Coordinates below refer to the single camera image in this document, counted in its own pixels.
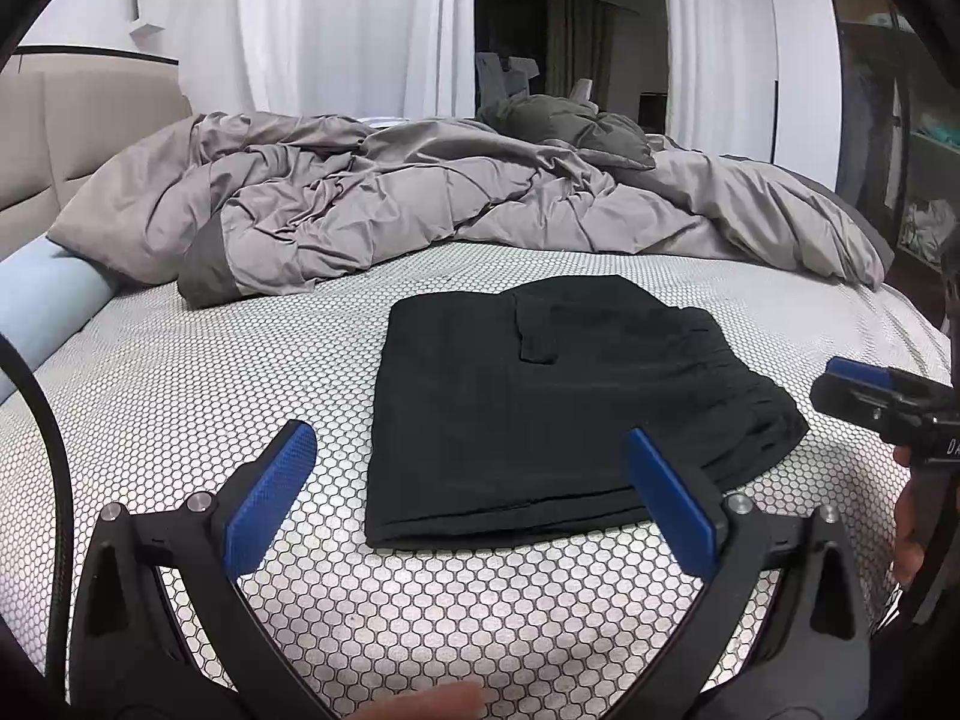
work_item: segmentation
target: gray duvet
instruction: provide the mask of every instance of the gray duvet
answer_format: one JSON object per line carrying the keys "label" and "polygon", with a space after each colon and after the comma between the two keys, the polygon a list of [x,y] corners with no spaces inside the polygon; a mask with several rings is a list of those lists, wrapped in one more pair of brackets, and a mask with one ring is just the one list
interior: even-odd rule
{"label": "gray duvet", "polygon": [[103,165],[49,237],[193,306],[312,290],[443,240],[805,269],[875,288],[871,231],[777,167],[626,156],[459,119],[374,131],[339,116],[210,114]]}

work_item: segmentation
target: black cable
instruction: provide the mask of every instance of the black cable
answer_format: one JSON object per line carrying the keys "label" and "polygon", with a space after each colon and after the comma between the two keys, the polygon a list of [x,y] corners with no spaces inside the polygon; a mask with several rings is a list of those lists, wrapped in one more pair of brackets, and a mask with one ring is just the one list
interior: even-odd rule
{"label": "black cable", "polygon": [[56,531],[54,535],[54,576],[50,590],[50,622],[47,627],[46,677],[59,695],[66,686],[66,634],[70,623],[70,590],[73,581],[73,487],[66,460],[64,439],[56,426],[40,384],[19,352],[0,333],[0,370],[20,390],[27,408],[37,420],[40,437],[47,449],[54,478]]}

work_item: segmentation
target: human finger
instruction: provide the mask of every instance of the human finger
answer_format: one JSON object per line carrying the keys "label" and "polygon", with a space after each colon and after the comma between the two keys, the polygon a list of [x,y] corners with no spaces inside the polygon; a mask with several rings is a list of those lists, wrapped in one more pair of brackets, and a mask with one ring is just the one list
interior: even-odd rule
{"label": "human finger", "polygon": [[483,708],[481,686],[457,682],[374,701],[347,720],[476,720]]}
{"label": "human finger", "polygon": [[904,485],[901,496],[894,505],[894,524],[896,527],[896,540],[902,541],[913,533],[913,528],[917,522],[917,508],[913,497],[913,480]]}
{"label": "human finger", "polygon": [[913,581],[923,565],[923,547],[915,541],[904,538],[894,547],[894,579],[899,584]]}
{"label": "human finger", "polygon": [[910,447],[909,446],[895,446],[894,447],[894,460],[899,463],[901,466],[909,466],[910,464]]}

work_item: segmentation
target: upholstered headboard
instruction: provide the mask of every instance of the upholstered headboard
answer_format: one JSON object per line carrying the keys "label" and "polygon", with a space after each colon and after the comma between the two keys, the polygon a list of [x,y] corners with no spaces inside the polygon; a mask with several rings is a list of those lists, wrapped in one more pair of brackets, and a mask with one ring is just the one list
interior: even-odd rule
{"label": "upholstered headboard", "polygon": [[43,233],[118,151],[189,116],[176,65],[15,55],[0,73],[0,260]]}

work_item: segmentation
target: white wall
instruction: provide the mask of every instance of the white wall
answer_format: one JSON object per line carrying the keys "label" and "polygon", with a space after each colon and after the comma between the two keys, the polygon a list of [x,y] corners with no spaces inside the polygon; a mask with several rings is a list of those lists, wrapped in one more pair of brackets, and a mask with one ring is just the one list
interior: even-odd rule
{"label": "white wall", "polygon": [[156,37],[139,45],[131,37],[135,15],[134,0],[51,0],[20,45],[91,46],[169,55]]}
{"label": "white wall", "polygon": [[667,91],[666,10],[641,15],[618,7],[613,14],[607,110],[637,120],[640,94]]}
{"label": "white wall", "polygon": [[833,0],[773,0],[779,57],[776,163],[836,187],[843,116]]}

